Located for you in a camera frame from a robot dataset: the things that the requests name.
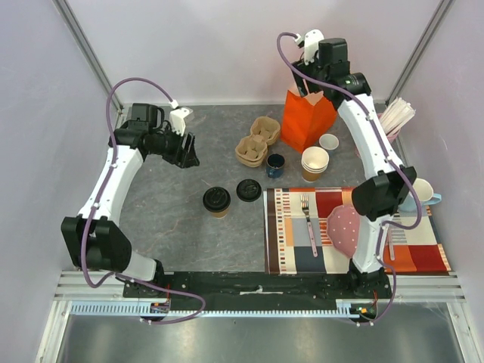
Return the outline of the black plastic coffee lid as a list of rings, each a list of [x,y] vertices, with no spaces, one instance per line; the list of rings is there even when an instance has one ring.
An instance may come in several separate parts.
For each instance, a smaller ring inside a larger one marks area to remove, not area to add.
[[[203,195],[203,205],[211,213],[226,210],[231,203],[231,195],[223,187],[209,188]]]

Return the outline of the orange paper bag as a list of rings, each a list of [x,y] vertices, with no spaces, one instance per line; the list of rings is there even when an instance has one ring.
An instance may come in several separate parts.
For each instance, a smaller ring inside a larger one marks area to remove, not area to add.
[[[290,88],[284,105],[281,140],[302,153],[313,146],[336,119],[337,112],[323,92],[300,97],[295,88]]]

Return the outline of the single brown paper cup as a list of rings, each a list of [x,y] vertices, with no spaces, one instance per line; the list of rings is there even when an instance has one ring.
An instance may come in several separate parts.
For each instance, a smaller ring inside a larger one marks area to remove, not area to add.
[[[222,219],[224,218],[227,213],[229,211],[229,206],[227,206],[226,208],[224,208],[223,210],[217,210],[215,212],[211,212],[211,215],[214,217],[214,218],[217,218],[217,219]]]

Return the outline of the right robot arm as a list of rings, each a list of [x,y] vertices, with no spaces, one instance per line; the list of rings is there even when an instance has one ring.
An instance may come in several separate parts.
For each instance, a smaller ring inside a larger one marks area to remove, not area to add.
[[[366,77],[351,70],[346,40],[326,39],[316,29],[289,36],[303,50],[302,58],[288,65],[299,94],[322,92],[350,131],[363,164],[366,179],[352,191],[360,227],[346,279],[348,292],[361,298],[388,287],[386,235],[390,226],[397,226],[394,215],[404,199],[416,194],[417,173],[405,166],[388,141]]]

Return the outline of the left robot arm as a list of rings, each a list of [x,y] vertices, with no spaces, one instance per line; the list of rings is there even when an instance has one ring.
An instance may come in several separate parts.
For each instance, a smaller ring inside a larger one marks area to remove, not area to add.
[[[61,223],[70,258],[83,273],[105,271],[140,280],[149,297],[166,289],[163,265],[136,253],[119,229],[119,219],[131,183],[149,155],[158,155],[180,169],[199,166],[195,137],[186,129],[194,118],[187,107],[166,115],[161,107],[135,103],[127,120],[113,130],[107,159],[89,199],[74,217]]]

